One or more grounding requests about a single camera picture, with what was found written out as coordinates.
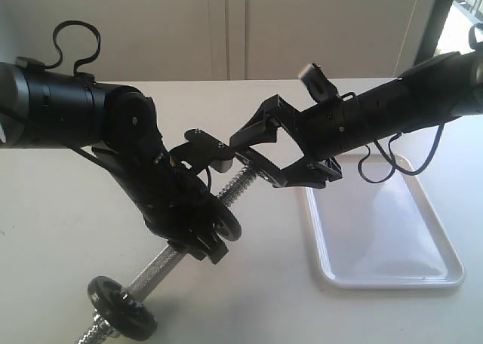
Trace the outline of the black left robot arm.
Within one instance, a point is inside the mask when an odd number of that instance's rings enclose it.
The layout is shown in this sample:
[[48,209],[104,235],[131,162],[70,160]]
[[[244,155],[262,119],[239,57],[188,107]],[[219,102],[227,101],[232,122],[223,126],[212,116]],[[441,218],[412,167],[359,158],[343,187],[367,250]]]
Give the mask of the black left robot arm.
[[242,230],[201,172],[224,172],[233,152],[204,132],[166,148],[152,98],[85,73],[51,72],[20,58],[1,65],[1,146],[66,148],[107,170],[147,229],[197,259],[218,263]]

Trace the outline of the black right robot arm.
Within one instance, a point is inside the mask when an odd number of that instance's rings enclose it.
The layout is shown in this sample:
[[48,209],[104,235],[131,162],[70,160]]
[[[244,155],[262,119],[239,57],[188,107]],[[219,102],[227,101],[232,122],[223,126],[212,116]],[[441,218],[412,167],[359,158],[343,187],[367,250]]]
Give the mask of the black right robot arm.
[[447,124],[482,113],[482,53],[438,55],[363,94],[342,95],[321,67],[308,64],[299,76],[315,105],[299,111],[279,95],[264,100],[229,141],[245,152],[274,143],[283,128],[303,156],[276,169],[275,187],[323,189],[342,177],[336,156],[395,134]]

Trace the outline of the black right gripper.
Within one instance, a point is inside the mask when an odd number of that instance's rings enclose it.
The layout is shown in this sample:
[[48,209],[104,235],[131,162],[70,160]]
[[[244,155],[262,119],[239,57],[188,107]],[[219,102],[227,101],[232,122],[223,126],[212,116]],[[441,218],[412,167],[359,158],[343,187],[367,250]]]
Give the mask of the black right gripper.
[[264,100],[254,115],[229,140],[232,148],[276,143],[283,128],[301,156],[281,170],[274,188],[324,189],[342,178],[334,158],[362,146],[362,102],[353,93],[334,95],[302,111],[278,94]]

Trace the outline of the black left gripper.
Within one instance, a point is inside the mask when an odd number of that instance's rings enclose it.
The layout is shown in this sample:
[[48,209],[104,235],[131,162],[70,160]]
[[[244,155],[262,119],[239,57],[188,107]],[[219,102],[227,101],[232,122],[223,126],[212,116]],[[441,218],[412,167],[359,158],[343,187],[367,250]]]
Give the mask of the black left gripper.
[[213,264],[227,254],[227,217],[212,210],[211,187],[186,162],[176,161],[161,140],[129,140],[94,147],[96,158],[141,212],[148,230],[178,253]]

